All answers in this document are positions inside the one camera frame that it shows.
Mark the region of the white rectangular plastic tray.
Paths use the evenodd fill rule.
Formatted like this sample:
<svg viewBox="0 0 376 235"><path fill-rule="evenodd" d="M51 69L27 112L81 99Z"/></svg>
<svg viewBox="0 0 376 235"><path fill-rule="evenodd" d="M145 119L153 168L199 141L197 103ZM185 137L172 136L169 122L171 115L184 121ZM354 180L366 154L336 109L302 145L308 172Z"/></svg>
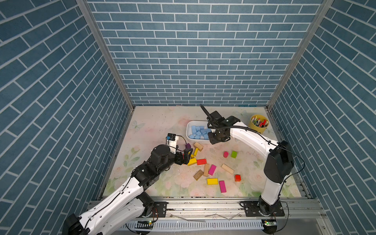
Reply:
<svg viewBox="0 0 376 235"><path fill-rule="evenodd" d="M205 139L190 139L189 138L189 135L192 135L192 129L191 127L195 125L195 126L203 126L204 129L207 129L208 132L207 132L207 135L210 133L210 132L214 132L214 129L210 129L208 128L208 123L206 121L200 121L200 120L192 120L190 121L188 124L187 124L187 127L186 127L186 136L187 138L190 140L190 141L197 141L197 142L209 142L209 139L208 140L205 140ZM197 131L196 132L196 135L202 135L204 136L200 131Z"/></svg>

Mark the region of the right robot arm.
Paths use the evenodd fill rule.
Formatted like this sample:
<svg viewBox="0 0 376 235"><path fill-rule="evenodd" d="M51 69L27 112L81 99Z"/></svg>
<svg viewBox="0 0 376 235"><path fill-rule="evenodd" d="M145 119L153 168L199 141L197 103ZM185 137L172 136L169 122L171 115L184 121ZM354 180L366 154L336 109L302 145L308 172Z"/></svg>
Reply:
<svg viewBox="0 0 376 235"><path fill-rule="evenodd" d="M280 207L280 193L286 180L292 176L293 157L288 142L277 142L249 128L240 119L230 116L224 118L218 111L209 113L200 106L207 116L209 141L215 145L235 138L258 152L265 158L263 172L266 176L264 189L258 198L258 210L263 216L271 216Z"/></svg>

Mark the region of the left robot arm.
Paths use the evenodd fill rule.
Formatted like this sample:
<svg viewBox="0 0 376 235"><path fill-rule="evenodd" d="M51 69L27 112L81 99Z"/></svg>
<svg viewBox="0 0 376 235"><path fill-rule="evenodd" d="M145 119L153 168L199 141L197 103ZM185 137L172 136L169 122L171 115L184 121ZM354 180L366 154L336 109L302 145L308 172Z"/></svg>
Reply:
<svg viewBox="0 0 376 235"><path fill-rule="evenodd" d="M154 200L146 190L173 164L188 164L192 152L193 149L185 149L172 153L168 145L155 147L149 159L136 167L125 183L105 200L81 215L69 215L63 223L62 233L110 235L130 220L149 215Z"/></svg>

